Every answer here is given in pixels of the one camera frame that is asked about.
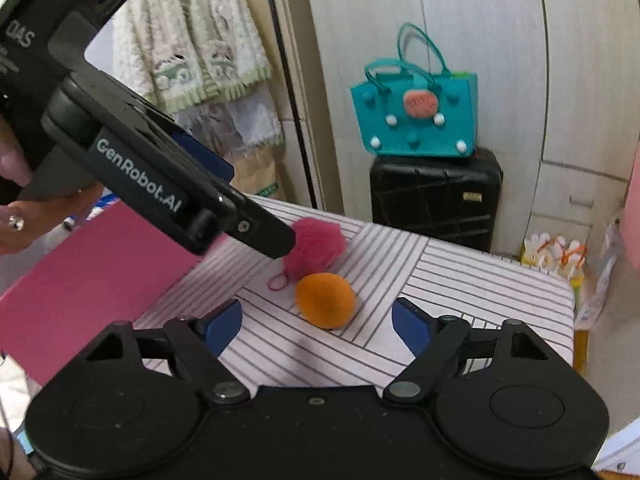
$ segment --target sleeve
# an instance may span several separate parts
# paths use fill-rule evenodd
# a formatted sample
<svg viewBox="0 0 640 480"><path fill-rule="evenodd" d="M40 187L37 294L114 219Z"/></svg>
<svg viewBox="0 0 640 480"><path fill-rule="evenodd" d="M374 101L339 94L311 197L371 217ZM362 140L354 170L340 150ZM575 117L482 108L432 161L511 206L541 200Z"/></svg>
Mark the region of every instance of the sleeve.
<svg viewBox="0 0 640 480"><path fill-rule="evenodd" d="M238 76L245 85L271 77L271 65L246 0L217 0L225 21L227 43L232 47Z"/></svg>
<svg viewBox="0 0 640 480"><path fill-rule="evenodd" d="M140 34L147 24L135 0L127 0L114 16L113 70L123 85L152 104L158 104L150 60L150 34Z"/></svg>

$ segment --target pink oval charm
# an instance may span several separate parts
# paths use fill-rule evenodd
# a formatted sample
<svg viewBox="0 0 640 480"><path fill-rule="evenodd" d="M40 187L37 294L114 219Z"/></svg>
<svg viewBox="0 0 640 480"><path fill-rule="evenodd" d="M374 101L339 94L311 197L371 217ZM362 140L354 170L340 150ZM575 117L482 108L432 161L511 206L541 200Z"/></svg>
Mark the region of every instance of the pink oval charm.
<svg viewBox="0 0 640 480"><path fill-rule="evenodd" d="M404 94L404 111L414 119L430 119L438 112L438 97L428 90L409 90Z"/></svg>

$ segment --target drawer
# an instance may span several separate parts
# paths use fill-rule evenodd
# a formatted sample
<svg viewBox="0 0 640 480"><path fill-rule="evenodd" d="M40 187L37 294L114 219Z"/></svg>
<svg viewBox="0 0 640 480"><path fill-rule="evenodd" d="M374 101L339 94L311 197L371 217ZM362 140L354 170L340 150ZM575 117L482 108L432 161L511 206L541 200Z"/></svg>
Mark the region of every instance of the drawer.
<svg viewBox="0 0 640 480"><path fill-rule="evenodd" d="M597 224L622 207L626 188L626 182L606 176L541 164L533 213Z"/></svg>
<svg viewBox="0 0 640 480"><path fill-rule="evenodd" d="M555 218L545 218L543 216L531 215L527 237L532 234L549 233L552 237L562 235L567 243L571 240L580 240L580 243L587 243L591 232L591 226L574 224Z"/></svg>

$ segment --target brown paper bag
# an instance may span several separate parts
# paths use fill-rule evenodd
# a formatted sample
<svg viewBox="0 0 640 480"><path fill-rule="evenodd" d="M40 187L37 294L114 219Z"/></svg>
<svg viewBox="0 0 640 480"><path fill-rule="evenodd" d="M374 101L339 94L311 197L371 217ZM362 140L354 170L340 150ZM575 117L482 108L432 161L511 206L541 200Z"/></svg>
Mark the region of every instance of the brown paper bag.
<svg viewBox="0 0 640 480"><path fill-rule="evenodd" d="M257 146L226 156L236 169L231 185L245 194L286 200L271 146Z"/></svg>

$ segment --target pink paper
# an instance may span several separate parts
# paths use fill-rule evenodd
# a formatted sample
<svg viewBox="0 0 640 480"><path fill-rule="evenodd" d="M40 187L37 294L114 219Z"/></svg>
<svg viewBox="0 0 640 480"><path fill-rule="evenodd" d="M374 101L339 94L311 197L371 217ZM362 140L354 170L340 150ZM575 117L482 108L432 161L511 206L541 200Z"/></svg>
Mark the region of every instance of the pink paper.
<svg viewBox="0 0 640 480"><path fill-rule="evenodd" d="M199 261L117 203L0 299L0 348L44 384L108 324L139 318Z"/></svg>
<svg viewBox="0 0 640 480"><path fill-rule="evenodd" d="M626 198L625 215L620 226L626 256L640 270L640 148Z"/></svg>

